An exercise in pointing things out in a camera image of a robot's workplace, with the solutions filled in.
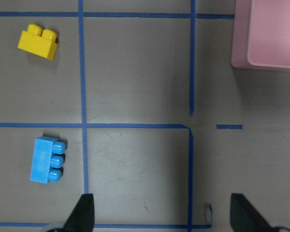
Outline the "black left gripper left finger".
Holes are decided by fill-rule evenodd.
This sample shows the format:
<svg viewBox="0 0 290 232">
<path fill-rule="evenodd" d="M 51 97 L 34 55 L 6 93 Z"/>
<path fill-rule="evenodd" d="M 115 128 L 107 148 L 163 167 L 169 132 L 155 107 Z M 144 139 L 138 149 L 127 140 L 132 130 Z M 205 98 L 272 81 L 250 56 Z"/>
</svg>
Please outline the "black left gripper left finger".
<svg viewBox="0 0 290 232">
<path fill-rule="evenodd" d="M 93 194 L 82 194 L 62 230 L 64 232 L 92 232 L 95 223 Z"/>
</svg>

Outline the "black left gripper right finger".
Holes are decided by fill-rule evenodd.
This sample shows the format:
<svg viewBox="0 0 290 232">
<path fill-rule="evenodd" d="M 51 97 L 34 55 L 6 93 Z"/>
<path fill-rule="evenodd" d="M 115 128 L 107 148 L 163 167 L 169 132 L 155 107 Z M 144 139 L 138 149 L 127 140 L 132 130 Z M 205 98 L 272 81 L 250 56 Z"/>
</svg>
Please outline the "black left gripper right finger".
<svg viewBox="0 0 290 232">
<path fill-rule="evenodd" d="M 240 193 L 231 194 L 230 225 L 234 232 L 277 232 Z"/>
</svg>

